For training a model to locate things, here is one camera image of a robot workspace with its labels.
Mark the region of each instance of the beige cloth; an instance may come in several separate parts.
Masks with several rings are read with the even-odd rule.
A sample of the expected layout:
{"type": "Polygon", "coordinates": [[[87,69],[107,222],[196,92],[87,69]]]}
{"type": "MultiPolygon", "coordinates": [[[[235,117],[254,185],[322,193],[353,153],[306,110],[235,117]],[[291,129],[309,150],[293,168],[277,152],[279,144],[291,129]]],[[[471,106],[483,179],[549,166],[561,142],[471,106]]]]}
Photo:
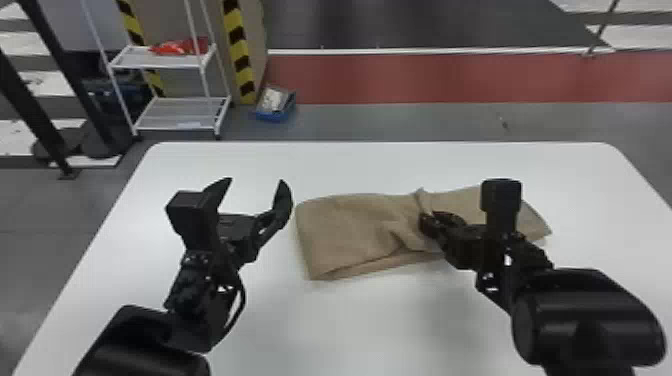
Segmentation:
{"type": "MultiPolygon", "coordinates": [[[[336,280],[401,265],[436,260],[430,240],[418,229],[422,212],[446,211],[467,223],[485,223],[480,186],[451,192],[409,195],[353,194],[323,197],[296,207],[301,249],[314,280],[336,280]]],[[[518,231],[535,241],[551,233],[523,202],[518,231]]]]}

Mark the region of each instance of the red object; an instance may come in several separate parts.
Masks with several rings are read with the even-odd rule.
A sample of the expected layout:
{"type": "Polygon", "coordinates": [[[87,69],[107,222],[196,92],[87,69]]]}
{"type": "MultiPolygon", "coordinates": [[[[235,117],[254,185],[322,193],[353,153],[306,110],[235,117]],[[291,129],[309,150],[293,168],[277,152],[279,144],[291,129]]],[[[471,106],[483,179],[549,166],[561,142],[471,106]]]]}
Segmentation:
{"type": "Polygon", "coordinates": [[[672,52],[270,57],[304,104],[672,102],[672,52]]]}
{"type": "MultiPolygon", "coordinates": [[[[201,55],[208,52],[208,37],[198,37],[196,38],[198,42],[198,52],[201,55]]],[[[167,56],[183,56],[183,55],[196,55],[196,48],[194,48],[194,41],[189,39],[183,40],[170,40],[160,44],[155,44],[149,48],[150,51],[157,55],[167,55],[167,56]]]]}

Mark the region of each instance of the white shelf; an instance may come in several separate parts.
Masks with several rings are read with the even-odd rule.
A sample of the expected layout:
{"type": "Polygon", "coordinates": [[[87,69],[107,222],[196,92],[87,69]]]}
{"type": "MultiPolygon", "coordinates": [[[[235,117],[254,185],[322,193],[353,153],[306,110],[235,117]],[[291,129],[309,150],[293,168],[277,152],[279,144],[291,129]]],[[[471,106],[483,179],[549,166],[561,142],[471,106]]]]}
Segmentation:
{"type": "Polygon", "coordinates": [[[216,44],[210,44],[208,52],[201,55],[201,65],[196,55],[159,56],[146,46],[129,45],[110,62],[113,69],[203,69],[208,65],[217,50],[216,44]]]}
{"type": "Polygon", "coordinates": [[[230,103],[231,97],[210,97],[209,100],[207,97],[155,97],[140,115],[135,127],[138,130],[214,129],[219,134],[230,103]],[[210,101],[214,117],[210,114],[210,101]]]}

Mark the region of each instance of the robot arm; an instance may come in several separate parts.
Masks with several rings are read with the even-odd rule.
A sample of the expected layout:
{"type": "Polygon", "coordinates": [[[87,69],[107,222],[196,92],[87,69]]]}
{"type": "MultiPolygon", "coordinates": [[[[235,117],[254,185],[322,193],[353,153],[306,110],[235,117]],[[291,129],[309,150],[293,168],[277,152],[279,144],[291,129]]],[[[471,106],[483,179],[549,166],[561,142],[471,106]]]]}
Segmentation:
{"type": "Polygon", "coordinates": [[[238,274],[289,220],[292,195],[278,184],[271,210],[256,216],[220,214],[231,185],[222,179],[202,192],[178,192],[166,206],[184,242],[180,270],[165,311],[122,307],[80,362],[74,375],[206,376],[209,352],[235,325],[246,293],[238,274]],[[234,303],[238,301],[235,311],[234,303]]]}
{"type": "Polygon", "coordinates": [[[548,375],[633,375],[665,356],[665,335],[634,295],[593,269],[556,269],[516,231],[522,185],[481,186],[485,225],[457,215],[421,214],[420,230],[457,269],[474,270],[476,289],[511,316],[516,350],[548,375]]]}

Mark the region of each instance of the hazard stripe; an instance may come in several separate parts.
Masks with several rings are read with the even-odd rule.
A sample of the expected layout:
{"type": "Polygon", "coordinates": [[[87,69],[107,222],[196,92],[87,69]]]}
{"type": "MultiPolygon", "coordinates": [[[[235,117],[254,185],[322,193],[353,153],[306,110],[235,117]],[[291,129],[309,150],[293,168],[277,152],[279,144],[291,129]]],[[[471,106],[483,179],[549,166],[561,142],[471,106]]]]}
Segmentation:
{"type": "MultiPolygon", "coordinates": [[[[137,46],[146,46],[147,43],[145,42],[145,37],[142,33],[142,27],[140,27],[140,21],[135,16],[135,13],[133,13],[131,1],[117,0],[117,6],[121,12],[121,16],[124,20],[124,28],[126,28],[126,32],[128,32],[131,42],[137,46]]],[[[166,96],[163,81],[161,81],[161,77],[154,69],[146,69],[145,78],[148,81],[147,83],[152,86],[152,89],[154,89],[157,96],[166,96]]]]}
{"type": "Polygon", "coordinates": [[[250,48],[243,27],[243,14],[238,0],[222,1],[224,31],[229,40],[229,55],[235,69],[236,85],[242,104],[254,104],[257,89],[254,84],[254,70],[250,60],[250,48]]]}

